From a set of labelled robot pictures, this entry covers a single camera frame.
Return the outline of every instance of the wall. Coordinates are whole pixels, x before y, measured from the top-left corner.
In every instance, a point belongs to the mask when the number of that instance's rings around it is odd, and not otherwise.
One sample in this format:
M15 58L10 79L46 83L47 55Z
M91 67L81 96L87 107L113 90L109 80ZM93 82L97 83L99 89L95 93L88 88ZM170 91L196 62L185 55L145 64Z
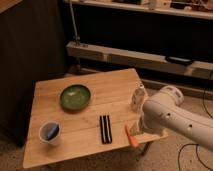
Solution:
M58 0L25 0L0 14L0 130L23 145L34 84L61 77L66 49Z

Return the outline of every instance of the table leg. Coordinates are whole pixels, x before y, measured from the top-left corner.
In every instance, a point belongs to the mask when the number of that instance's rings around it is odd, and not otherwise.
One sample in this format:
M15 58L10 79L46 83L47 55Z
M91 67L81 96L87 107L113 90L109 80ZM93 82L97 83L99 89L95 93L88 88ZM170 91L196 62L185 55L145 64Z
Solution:
M152 141L150 142L147 142L143 148L140 148L140 151L141 151L141 155L144 156L146 155L147 151L149 150L150 146L152 144Z

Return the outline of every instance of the wooden table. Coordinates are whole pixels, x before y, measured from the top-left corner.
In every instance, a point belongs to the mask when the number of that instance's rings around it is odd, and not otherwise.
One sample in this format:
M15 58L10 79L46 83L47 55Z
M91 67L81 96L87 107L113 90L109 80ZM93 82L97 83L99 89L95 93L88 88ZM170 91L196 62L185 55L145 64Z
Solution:
M140 79L134 69L74 76L36 83L24 154L24 168L51 164L90 154L129 146L124 125L131 126L139 114L131 111L130 102ZM67 113L59 103L60 93L71 84L83 84L92 94L89 105L78 113ZM102 144L99 116L109 114L112 144ZM61 126L61 143L49 147L39 140L38 132L47 121ZM137 135L139 143L167 136L144 133Z

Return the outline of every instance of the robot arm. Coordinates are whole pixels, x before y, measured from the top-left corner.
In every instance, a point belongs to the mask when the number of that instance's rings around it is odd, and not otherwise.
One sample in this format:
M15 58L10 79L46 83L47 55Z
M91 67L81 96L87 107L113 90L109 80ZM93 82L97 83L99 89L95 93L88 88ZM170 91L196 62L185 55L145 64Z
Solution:
M167 127L213 151L213 120L180 108L182 102L183 94L179 89L162 88L143 105L144 127L153 132Z

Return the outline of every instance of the speckled floor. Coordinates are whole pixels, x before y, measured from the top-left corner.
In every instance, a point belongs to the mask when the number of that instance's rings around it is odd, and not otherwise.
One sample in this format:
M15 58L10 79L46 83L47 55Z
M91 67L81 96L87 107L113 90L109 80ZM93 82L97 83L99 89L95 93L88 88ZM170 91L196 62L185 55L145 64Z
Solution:
M148 90L148 92L151 95L155 91ZM213 101L206 101L206 105L209 111L213 113ZM185 97L182 107L191 112L207 116L201 99ZM144 157L140 156L138 150L125 148L60 162L50 167L37 167L29 169L29 171L175 171L178 170L178 150L182 145L189 142L191 142L189 139L169 131L169 137L154 142ZM213 168L213 153L200 148L199 154L204 163ZM18 148L0 136L0 170L25 170L22 169L23 155L24 147ZM194 146L184 149L181 153L180 163L183 171L207 170L198 162Z

